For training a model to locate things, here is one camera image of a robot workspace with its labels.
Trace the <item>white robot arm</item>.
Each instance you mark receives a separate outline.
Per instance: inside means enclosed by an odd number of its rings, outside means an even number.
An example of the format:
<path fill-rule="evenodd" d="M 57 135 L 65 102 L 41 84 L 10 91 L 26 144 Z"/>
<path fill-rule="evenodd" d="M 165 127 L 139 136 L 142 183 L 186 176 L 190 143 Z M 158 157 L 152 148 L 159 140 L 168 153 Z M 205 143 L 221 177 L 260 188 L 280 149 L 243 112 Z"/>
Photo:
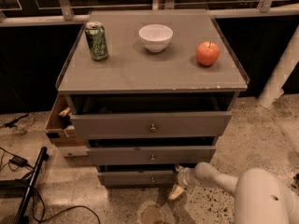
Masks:
<path fill-rule="evenodd" d="M 299 196 L 264 169 L 251 168 L 239 177 L 221 173 L 207 162 L 176 169 L 169 200 L 195 186 L 218 187 L 235 198 L 235 224 L 299 224 Z"/>

